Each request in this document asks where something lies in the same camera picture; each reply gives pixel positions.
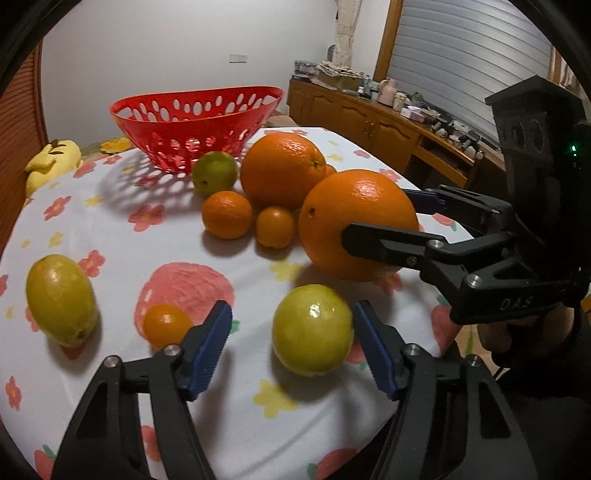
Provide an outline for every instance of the white wall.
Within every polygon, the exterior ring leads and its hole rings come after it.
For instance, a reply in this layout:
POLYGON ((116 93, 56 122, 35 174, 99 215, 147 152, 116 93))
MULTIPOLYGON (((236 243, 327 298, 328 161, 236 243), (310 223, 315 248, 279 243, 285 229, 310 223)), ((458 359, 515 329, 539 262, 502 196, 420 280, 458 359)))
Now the white wall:
POLYGON ((48 135, 81 147, 118 135, 111 103, 141 93, 274 85, 287 94, 294 60, 326 58, 335 15, 333 0, 84 0, 43 43, 48 135), (248 63, 230 64, 230 53, 248 63))
POLYGON ((361 3, 351 66, 371 77, 374 76, 389 6, 390 0, 363 0, 361 3))

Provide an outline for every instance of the green fruit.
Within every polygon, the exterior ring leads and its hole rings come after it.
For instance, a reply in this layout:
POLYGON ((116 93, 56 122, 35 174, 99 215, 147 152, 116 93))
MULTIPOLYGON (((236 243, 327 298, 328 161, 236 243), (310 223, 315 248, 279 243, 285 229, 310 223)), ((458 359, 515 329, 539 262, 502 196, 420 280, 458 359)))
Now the green fruit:
POLYGON ((291 372, 314 377, 332 372, 353 343, 351 310, 324 285, 293 289, 273 317, 273 350, 291 372))
POLYGON ((39 328, 57 343, 82 345, 98 322, 95 294, 88 277, 64 255, 36 261, 27 275, 27 302, 39 328))
POLYGON ((236 160, 224 152, 209 152, 202 156, 191 171, 195 189, 210 196, 223 190, 232 190, 238 178, 236 160))

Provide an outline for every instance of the brown louvered door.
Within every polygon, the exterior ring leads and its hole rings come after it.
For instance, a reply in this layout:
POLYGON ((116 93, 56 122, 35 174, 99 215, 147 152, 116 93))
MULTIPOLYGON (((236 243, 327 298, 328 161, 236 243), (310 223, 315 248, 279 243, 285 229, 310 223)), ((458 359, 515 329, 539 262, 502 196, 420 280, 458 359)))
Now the brown louvered door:
POLYGON ((25 202, 25 165, 48 143, 40 69, 41 44, 0 98, 0 254, 25 202))

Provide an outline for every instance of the window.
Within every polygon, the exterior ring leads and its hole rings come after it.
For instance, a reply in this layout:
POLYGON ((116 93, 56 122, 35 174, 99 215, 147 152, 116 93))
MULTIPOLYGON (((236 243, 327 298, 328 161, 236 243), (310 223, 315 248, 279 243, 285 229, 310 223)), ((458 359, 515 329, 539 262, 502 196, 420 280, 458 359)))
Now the window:
POLYGON ((506 0, 404 0, 388 76, 497 139, 484 99, 546 78, 550 54, 550 42, 506 0))

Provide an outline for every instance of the red plastic basket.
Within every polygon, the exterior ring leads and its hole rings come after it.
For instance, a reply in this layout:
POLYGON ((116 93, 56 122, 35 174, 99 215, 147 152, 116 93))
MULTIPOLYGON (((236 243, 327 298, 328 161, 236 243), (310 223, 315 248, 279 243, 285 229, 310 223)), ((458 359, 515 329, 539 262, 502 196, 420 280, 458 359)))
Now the red plastic basket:
POLYGON ((136 95, 110 112, 156 168, 181 173, 209 151, 237 157, 283 97, 276 87, 235 87, 136 95))

